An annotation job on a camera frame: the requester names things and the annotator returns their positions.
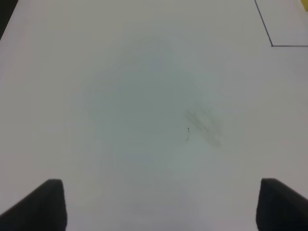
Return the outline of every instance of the yellow object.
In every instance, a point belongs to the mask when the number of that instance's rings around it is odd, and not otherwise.
[[[301,0],[304,8],[305,8],[305,11],[308,12],[308,0]]]

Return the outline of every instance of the white surface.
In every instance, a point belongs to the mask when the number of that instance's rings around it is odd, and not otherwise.
[[[307,58],[270,47],[253,1],[20,0],[1,211],[61,178],[69,231],[255,231],[262,177],[308,196]]]

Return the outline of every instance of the smudge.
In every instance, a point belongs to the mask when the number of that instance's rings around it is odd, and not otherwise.
[[[186,110],[185,117],[198,129],[205,141],[214,147],[221,146],[220,122],[208,107],[198,103],[193,110]]]

